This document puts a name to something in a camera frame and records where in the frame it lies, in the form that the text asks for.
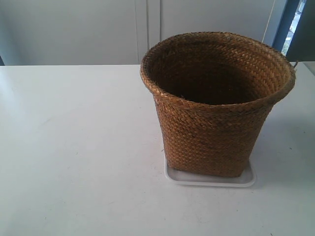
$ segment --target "brown woven basket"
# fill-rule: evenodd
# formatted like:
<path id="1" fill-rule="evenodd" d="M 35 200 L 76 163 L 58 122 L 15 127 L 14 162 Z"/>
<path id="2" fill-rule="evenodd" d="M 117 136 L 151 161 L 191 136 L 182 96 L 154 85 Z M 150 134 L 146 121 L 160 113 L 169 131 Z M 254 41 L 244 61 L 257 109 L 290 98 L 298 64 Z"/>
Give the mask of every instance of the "brown woven basket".
<path id="1" fill-rule="evenodd" d="M 170 167 L 238 177 L 274 104 L 293 88 L 279 52 L 228 32 L 186 33 L 154 46 L 141 77 L 154 96 Z"/>

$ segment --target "white plastic tray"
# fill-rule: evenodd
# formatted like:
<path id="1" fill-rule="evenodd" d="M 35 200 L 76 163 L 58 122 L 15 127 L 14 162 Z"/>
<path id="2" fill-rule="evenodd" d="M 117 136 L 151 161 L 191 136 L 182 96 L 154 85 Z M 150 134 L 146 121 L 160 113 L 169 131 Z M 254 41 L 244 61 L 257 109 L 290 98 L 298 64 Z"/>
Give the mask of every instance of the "white plastic tray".
<path id="1" fill-rule="evenodd" d="M 166 159 L 164 167 L 166 178 L 176 184 L 246 188 L 252 186 L 256 181 L 256 173 L 250 163 L 245 168 L 242 175 L 237 178 L 206 176 L 177 171 L 167 165 Z"/>

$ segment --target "woven pattern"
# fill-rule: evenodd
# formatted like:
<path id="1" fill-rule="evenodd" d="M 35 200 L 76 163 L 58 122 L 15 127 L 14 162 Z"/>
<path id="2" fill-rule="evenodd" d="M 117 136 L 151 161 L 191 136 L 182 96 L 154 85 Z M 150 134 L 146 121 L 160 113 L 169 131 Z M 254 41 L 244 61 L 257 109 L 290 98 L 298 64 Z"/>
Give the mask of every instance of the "woven pattern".
<path id="1" fill-rule="evenodd" d="M 176 35 L 143 58 L 170 167 L 238 177 L 274 104 L 294 87 L 284 56 L 228 32 Z"/>

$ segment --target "white table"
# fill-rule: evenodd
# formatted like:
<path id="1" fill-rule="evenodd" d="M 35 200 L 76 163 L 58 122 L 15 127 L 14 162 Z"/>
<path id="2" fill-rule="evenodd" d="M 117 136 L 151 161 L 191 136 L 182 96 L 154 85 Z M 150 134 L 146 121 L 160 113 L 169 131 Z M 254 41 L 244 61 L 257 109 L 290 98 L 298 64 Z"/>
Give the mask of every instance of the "white table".
<path id="1" fill-rule="evenodd" d="M 253 150 L 256 184 L 180 186 L 138 65 L 0 67 L 0 235 L 314 235 L 314 102 L 299 63 Z"/>

